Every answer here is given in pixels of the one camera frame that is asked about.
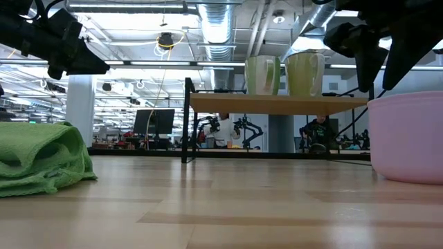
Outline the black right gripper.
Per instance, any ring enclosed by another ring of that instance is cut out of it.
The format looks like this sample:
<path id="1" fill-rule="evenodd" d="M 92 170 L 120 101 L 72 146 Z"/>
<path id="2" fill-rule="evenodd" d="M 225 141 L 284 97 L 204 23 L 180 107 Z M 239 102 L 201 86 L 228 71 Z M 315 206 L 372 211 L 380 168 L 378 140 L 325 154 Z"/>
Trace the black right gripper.
<path id="1" fill-rule="evenodd" d="M 355 57 L 360 92 L 373 86 L 385 59 L 383 89 L 393 90 L 430 50 L 443 40 L 443 0 L 331 0 L 335 10 L 352 10 L 362 24 L 343 23 L 327 31 L 324 44 Z M 388 50 L 379 40 L 390 37 Z"/>

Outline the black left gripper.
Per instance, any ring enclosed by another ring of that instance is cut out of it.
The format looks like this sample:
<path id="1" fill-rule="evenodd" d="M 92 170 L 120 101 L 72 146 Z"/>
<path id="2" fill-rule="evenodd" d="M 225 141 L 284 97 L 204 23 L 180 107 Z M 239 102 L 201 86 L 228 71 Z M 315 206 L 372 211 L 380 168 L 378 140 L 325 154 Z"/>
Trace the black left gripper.
<path id="1" fill-rule="evenodd" d="M 56 80 L 67 75 L 104 75 L 109 69 L 104 60 L 90 51 L 79 38 L 82 24 L 65 9 L 57 11 L 47 24 L 24 22 L 19 49 L 23 56 L 33 55 L 48 62 L 48 75 Z"/>

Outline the pink plastic mug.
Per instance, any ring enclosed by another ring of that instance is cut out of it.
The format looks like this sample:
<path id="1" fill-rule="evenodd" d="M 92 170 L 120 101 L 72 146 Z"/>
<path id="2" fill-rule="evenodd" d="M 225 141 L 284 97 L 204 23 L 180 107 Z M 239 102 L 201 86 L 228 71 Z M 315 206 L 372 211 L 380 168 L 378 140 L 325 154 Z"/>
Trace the pink plastic mug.
<path id="1" fill-rule="evenodd" d="M 387 179 L 443 185 L 443 91 L 368 102 L 370 157 Z"/>

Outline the pale green mug white handle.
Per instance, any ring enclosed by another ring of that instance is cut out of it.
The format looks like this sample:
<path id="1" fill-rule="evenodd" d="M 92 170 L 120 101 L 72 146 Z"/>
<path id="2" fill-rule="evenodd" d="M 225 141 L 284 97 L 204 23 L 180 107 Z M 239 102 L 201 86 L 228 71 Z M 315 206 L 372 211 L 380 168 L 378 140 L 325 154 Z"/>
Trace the pale green mug white handle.
<path id="1" fill-rule="evenodd" d="M 325 56 L 315 51 L 294 53 L 284 60 L 288 93 L 296 97 L 320 97 Z"/>

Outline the green striped mug brown rim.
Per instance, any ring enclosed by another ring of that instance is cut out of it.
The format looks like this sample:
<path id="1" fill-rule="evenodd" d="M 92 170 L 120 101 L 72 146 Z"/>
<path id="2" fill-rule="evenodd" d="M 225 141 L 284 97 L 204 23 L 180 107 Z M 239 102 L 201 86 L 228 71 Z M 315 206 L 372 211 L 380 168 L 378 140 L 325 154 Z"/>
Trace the green striped mug brown rim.
<path id="1" fill-rule="evenodd" d="M 245 61 L 244 75 L 249 95 L 277 95 L 280 85 L 280 59 L 258 55 Z"/>

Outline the white building pillar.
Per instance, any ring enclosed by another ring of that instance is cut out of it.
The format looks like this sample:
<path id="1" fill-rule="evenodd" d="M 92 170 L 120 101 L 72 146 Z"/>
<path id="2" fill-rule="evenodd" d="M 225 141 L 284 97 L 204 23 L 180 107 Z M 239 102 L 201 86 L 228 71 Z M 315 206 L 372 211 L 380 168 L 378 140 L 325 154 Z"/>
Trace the white building pillar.
<path id="1" fill-rule="evenodd" d="M 96 85 L 94 75 L 69 76 L 65 119 L 79 130 L 87 147 L 93 140 Z"/>

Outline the black monitor on stand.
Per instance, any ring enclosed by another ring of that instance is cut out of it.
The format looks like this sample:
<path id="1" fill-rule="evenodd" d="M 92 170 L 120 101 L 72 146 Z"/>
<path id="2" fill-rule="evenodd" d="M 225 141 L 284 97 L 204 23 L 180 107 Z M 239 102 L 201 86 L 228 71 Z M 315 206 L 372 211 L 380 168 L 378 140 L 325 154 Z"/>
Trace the black monitor on stand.
<path id="1" fill-rule="evenodd" d="M 149 149 L 167 150 L 170 147 L 169 138 L 160 135 L 172 134 L 174 109 L 139 109 L 136 112 L 133 132 L 148 138 Z"/>

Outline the person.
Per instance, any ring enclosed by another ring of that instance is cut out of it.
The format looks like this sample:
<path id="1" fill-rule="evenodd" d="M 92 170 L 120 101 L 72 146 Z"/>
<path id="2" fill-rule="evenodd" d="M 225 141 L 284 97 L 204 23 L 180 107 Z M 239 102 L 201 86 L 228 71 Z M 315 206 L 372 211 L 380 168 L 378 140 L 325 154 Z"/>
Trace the person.
<path id="1" fill-rule="evenodd" d="M 228 113 L 218 113 L 218 123 L 217 131 L 211 131 L 210 127 L 205 127 L 204 134 L 215 139 L 214 148 L 226 149 L 230 142 L 240 138 L 240 130 L 231 122 Z"/>
<path id="2" fill-rule="evenodd" d="M 311 154 L 322 154 L 326 153 L 327 149 L 338 149 L 336 133 L 325 116 L 316 116 L 314 120 L 300 128 L 299 132 L 307 142 L 307 149 Z"/>

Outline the green microfibre cloth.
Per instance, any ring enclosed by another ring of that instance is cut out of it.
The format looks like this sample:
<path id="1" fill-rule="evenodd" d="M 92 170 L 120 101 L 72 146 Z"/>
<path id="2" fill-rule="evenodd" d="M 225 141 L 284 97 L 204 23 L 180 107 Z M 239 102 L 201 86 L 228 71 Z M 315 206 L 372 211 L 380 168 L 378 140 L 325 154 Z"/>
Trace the green microfibre cloth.
<path id="1" fill-rule="evenodd" d="M 0 122 L 0 198 L 54 194 L 96 180 L 87 146 L 69 122 Z"/>

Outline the black aluminium table frame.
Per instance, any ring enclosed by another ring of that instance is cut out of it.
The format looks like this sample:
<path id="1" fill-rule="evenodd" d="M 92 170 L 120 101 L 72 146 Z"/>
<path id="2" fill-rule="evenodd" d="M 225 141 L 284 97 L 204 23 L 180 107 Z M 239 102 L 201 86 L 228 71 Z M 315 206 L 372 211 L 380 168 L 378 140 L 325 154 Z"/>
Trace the black aluminium table frame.
<path id="1" fill-rule="evenodd" d="M 130 149 L 88 149 L 90 156 L 157 156 L 185 158 L 248 158 L 248 159 L 294 159 L 294 160 L 363 160 L 370 161 L 370 154 L 299 154 L 299 153 L 266 153 L 258 150 L 244 149 L 201 149 L 193 152 L 181 150 L 130 150 Z"/>

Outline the wooden shelf black metal frame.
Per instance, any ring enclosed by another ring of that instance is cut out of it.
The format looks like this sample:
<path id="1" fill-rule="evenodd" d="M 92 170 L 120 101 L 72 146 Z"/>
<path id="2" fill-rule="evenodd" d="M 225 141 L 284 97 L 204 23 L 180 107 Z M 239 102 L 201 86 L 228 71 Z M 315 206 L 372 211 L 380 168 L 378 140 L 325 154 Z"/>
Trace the wooden shelf black metal frame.
<path id="1" fill-rule="evenodd" d="M 330 116 L 340 112 L 362 107 L 367 104 L 365 98 L 342 97 L 294 97 L 289 95 L 248 95 L 241 91 L 232 93 L 214 93 L 210 90 L 196 90 L 192 80 L 185 79 L 183 115 L 183 142 L 181 162 L 187 164 L 197 157 L 205 158 L 265 158 L 265 159 L 312 159 L 312 160 L 364 160 L 369 161 L 369 154 L 290 154 L 290 153 L 235 153 L 235 152 L 198 152 L 193 146 L 188 149 L 188 125 L 190 110 L 194 112 L 194 121 L 199 113 L 252 113 L 271 115 L 315 115 Z"/>

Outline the silver ceiling air duct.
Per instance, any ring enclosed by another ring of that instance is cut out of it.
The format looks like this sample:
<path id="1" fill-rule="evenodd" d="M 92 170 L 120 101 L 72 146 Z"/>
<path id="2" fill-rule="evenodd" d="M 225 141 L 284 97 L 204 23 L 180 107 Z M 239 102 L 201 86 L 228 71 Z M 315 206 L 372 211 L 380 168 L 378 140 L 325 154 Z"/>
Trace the silver ceiling air duct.
<path id="1" fill-rule="evenodd" d="M 233 5 L 199 4 L 201 32 L 204 37 L 206 59 L 209 62 L 231 62 L 233 60 Z M 214 89 L 233 90 L 234 72 L 227 69 L 211 70 Z"/>

